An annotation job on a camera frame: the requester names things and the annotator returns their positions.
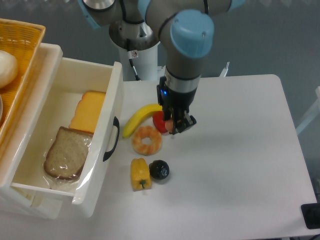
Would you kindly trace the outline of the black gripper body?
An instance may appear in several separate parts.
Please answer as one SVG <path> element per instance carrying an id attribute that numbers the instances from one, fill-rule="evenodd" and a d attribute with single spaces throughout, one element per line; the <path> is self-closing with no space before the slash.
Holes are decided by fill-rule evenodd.
<path id="1" fill-rule="evenodd" d="M 172 120 L 180 120 L 185 114 L 189 114 L 189 107 L 194 100 L 196 90 L 178 92 L 169 88 L 167 82 L 165 76 L 160 77 L 159 84 L 156 86 L 158 103 L 162 109 L 163 105 L 172 106 Z"/>

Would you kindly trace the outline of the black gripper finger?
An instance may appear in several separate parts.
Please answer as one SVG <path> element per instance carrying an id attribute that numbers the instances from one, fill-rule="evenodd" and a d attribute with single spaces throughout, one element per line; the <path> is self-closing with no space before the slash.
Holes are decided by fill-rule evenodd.
<path id="1" fill-rule="evenodd" d="M 187 131 L 197 123 L 197 120 L 189 114 L 185 114 L 182 119 L 173 120 L 172 130 L 169 131 L 170 134 L 180 134 L 184 131 Z"/>
<path id="2" fill-rule="evenodd" d="M 163 121 L 169 121 L 173 119 L 173 108 L 172 106 L 165 104 L 162 106 L 162 112 L 163 112 Z"/>

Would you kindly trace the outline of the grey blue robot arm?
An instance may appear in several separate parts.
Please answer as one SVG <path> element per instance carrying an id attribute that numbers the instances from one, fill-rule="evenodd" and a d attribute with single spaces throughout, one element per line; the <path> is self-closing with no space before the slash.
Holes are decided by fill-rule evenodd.
<path id="1" fill-rule="evenodd" d="M 164 46 L 165 72 L 156 89 L 163 119 L 172 122 L 173 135 L 196 124 L 189 107 L 213 44 L 213 17 L 243 4 L 242 0 L 79 1 L 96 26 L 123 23 L 118 35 L 125 49 L 134 50 L 138 39 L 153 39 Z"/>

